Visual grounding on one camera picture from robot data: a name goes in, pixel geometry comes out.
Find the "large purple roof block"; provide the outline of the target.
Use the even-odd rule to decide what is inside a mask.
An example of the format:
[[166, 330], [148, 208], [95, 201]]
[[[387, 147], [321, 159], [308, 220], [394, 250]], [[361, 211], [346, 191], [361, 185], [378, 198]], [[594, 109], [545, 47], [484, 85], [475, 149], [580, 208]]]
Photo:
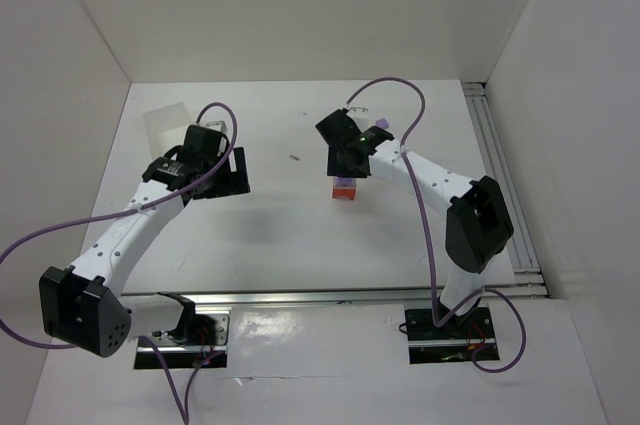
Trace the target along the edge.
[[335, 189], [355, 189], [356, 179], [352, 177], [336, 176], [333, 178], [333, 187]]

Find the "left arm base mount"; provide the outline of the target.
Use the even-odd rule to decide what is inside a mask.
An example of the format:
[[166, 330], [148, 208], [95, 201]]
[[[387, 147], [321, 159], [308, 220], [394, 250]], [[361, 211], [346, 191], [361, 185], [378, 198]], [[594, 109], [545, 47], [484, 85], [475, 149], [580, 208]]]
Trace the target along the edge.
[[161, 352], [170, 369], [193, 369], [210, 355], [214, 355], [204, 368], [227, 366], [227, 345], [230, 333], [231, 310], [219, 307], [197, 306], [195, 316], [186, 331], [174, 331], [179, 326], [183, 307], [137, 309], [131, 313], [129, 339], [136, 345], [135, 370], [162, 368], [153, 348], [140, 336], [147, 337]]

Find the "purple wood block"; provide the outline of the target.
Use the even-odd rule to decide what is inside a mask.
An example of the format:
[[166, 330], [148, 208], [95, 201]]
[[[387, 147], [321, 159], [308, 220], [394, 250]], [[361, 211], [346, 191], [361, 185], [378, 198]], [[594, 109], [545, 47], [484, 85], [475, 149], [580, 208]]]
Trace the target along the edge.
[[388, 122], [386, 119], [384, 119], [384, 118], [378, 119], [378, 120], [375, 122], [375, 125], [376, 125], [378, 128], [381, 128], [381, 129], [383, 129], [383, 130], [386, 130], [386, 129], [388, 129], [388, 128], [389, 128], [389, 122]]

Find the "red block with letter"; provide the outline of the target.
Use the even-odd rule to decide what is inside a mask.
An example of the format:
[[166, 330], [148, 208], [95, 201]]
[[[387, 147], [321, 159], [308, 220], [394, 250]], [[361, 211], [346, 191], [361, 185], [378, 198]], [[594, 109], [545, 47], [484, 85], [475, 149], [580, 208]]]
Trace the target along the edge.
[[349, 190], [342, 187], [334, 187], [332, 189], [333, 199], [347, 199], [349, 197]]

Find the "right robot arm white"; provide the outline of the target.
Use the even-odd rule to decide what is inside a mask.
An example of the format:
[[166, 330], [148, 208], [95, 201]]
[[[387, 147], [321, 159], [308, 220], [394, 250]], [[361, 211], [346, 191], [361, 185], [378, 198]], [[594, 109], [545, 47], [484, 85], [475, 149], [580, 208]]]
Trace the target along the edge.
[[442, 292], [432, 293], [432, 319], [438, 328], [452, 319], [465, 320], [480, 300], [487, 269], [514, 234], [498, 182], [445, 169], [409, 150], [404, 138], [397, 139], [380, 126], [362, 131], [345, 108], [322, 119], [316, 130], [329, 148], [329, 176], [372, 176], [416, 197], [432, 275], [435, 257], [426, 211], [432, 209], [444, 218], [444, 248], [452, 267]]

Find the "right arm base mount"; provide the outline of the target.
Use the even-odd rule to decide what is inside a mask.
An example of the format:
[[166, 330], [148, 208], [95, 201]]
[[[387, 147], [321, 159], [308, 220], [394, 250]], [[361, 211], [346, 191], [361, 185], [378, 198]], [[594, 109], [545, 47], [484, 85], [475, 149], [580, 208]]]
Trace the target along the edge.
[[438, 364], [500, 359], [493, 320], [488, 307], [476, 308], [467, 318], [453, 317], [436, 327], [430, 309], [407, 309], [398, 326], [407, 337], [409, 362]]

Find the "red wood block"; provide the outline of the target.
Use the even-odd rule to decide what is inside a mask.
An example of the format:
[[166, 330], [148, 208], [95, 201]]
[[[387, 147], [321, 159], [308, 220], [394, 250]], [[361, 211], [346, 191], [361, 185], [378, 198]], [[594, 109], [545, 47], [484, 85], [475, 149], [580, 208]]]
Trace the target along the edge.
[[357, 189], [356, 188], [347, 188], [344, 191], [344, 196], [348, 199], [353, 201], [356, 198], [356, 194], [357, 194]]

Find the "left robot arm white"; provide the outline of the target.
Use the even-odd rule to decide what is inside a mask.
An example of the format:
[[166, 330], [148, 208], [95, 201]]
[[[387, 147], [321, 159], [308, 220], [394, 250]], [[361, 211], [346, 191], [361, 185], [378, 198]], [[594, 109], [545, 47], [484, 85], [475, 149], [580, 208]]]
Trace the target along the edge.
[[39, 294], [47, 335], [106, 358], [143, 335], [166, 335], [183, 345], [196, 339], [198, 329], [215, 327], [177, 293], [125, 299], [122, 292], [156, 237], [189, 202], [249, 192], [244, 150], [226, 132], [222, 121], [188, 126], [183, 143], [147, 167], [126, 216], [68, 267], [43, 273]]

